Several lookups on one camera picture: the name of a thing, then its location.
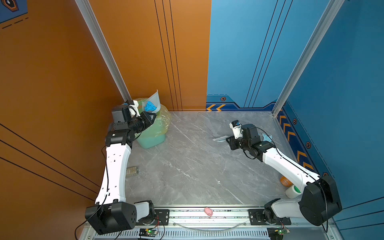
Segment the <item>grey-blue plastic dustpan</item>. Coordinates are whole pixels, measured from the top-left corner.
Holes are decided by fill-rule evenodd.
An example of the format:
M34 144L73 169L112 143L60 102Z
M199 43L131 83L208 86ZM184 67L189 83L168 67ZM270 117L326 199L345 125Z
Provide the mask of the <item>grey-blue plastic dustpan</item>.
M139 103L138 108L139 108L140 113L145 111L148 113L156 114L161 109L159 91L156 91L149 98L138 99L138 103Z

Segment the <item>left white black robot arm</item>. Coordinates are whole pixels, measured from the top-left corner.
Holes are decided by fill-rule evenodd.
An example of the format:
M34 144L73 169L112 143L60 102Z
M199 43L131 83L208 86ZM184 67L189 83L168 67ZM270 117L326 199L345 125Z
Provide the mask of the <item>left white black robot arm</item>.
M129 204L125 183L132 144L149 128L156 114L139 112L137 101L130 101L112 110L113 122L105 138L106 167L95 204L86 208L85 218L99 234L131 230L142 221L150 224L156 213L152 201Z

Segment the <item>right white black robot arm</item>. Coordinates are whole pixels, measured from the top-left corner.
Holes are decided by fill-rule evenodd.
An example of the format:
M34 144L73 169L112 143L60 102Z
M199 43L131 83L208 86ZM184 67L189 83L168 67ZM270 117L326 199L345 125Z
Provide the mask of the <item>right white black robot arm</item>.
M226 141L231 150L240 149L247 158L274 168L293 184L293 192L298 194L265 204L263 214L268 224L277 224L283 218L303 218L314 226L321 226L342 211L337 184L332 177L321 177L288 158L273 140L263 141L258 133L260 128L253 124L242 125L235 120L230 128L233 135Z

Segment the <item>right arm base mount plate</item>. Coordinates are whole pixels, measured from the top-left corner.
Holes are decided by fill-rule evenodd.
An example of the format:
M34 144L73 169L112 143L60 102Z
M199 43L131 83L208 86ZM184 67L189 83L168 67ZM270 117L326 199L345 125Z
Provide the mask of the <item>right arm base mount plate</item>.
M266 225L286 225L292 224L291 219L284 217L278 218L273 214L265 213L264 209L249 209L249 220L252 226L266 226Z

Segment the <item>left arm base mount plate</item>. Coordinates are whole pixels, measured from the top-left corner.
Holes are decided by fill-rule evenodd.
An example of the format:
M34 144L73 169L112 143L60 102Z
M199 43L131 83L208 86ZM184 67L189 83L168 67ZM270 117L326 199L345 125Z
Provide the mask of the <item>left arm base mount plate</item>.
M152 226L154 227L158 221L160 223L160 226L165 225L167 226L169 224L170 220L170 210L169 209L155 209L155 218L152 220L139 220L136 223L137 226Z

